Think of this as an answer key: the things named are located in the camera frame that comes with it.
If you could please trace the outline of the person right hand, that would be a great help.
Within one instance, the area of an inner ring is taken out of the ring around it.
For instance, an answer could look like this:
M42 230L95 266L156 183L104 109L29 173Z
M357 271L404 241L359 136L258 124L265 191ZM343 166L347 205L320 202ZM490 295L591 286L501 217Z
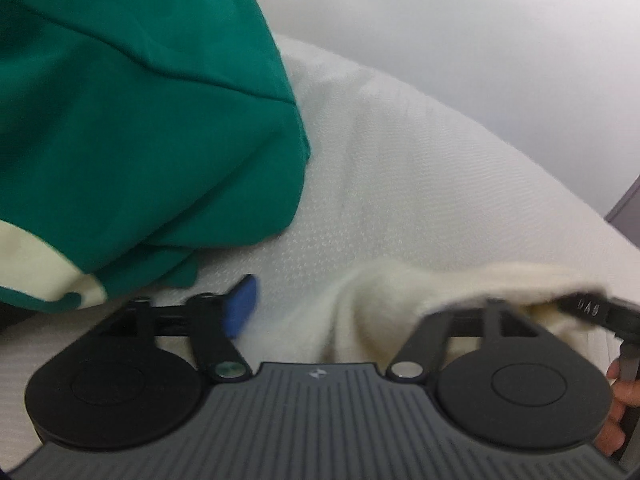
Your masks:
M613 400L608 418L596 439L596 448L605 456L618 451L626 441L625 431L620 421L627 408L638 408L640 403L639 382L623 382L620 379L620 360L614 360L606 371L606 378L612 384Z

